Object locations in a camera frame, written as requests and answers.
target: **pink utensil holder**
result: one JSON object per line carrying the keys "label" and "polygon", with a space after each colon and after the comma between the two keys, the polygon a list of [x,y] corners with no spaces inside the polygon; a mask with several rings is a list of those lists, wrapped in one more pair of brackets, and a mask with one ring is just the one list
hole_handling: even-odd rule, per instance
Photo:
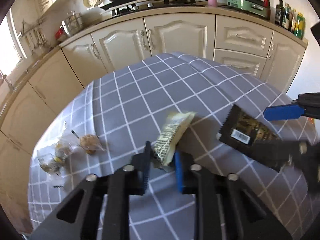
{"label": "pink utensil holder", "polygon": [[209,6],[213,6],[213,7],[216,7],[217,6],[217,0],[208,0],[208,5]]}

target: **tablecloth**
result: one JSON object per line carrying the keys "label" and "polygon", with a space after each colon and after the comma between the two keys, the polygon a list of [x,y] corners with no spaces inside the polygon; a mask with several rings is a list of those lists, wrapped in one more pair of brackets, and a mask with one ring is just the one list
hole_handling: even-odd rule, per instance
{"label": "tablecloth", "polygon": [[[34,150],[30,164],[28,204],[36,228],[89,173],[104,176],[128,164],[145,141],[155,142],[169,112],[195,111],[180,150],[211,172],[237,173],[274,215],[299,239],[320,210],[307,194],[302,173],[286,167],[277,173],[221,143],[216,134],[231,106],[237,104],[282,139],[316,141],[306,117],[268,122],[267,106],[291,103],[274,87],[238,68],[182,53],[164,53],[107,74],[90,83],[57,116],[38,145],[57,137],[64,122],[82,135],[95,132],[105,151],[73,153],[67,162],[64,188],[50,186]],[[130,197],[131,239],[193,239],[194,198],[177,191],[175,174],[151,168],[147,193]],[[102,218],[98,239],[102,233]]]}

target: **white snack wrapper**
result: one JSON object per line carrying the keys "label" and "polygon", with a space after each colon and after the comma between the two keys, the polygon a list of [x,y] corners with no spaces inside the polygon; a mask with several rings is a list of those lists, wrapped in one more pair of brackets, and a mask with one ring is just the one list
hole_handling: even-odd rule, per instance
{"label": "white snack wrapper", "polygon": [[168,166],[173,159],[176,145],[189,127],[195,112],[171,113],[154,146],[156,159],[163,166]]}

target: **checkered tablecloth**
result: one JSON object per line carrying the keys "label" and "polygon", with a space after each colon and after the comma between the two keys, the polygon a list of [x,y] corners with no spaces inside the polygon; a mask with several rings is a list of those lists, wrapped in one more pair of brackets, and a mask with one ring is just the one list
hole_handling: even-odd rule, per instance
{"label": "checkered tablecloth", "polygon": [[[299,239],[320,210],[319,198],[307,194],[301,172],[287,167],[277,173],[216,139],[232,104],[237,104],[282,139],[314,143],[315,128],[305,117],[278,122],[263,118],[267,106],[289,103],[286,95],[251,74],[182,53],[160,54],[107,74],[89,84],[38,142],[55,138],[65,121],[79,135],[96,132],[106,151],[73,153],[63,189],[50,186],[34,151],[28,188],[33,227],[87,174],[111,174],[141,152],[146,140],[155,142],[169,112],[195,111],[197,115],[179,143],[181,150],[216,174],[237,173],[294,239]],[[130,197],[131,239],[193,239],[194,204],[191,195],[177,191],[174,173],[152,168],[147,193]]]}

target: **barcode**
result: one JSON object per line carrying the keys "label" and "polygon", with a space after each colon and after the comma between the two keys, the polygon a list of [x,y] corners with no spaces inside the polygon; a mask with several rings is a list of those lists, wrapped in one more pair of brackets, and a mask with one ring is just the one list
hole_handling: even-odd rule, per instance
{"label": "barcode", "polygon": [[244,144],[248,144],[250,141],[250,136],[248,136],[242,132],[239,132],[236,129],[233,129],[233,131],[231,133],[231,137],[240,141],[240,142],[243,142]]}

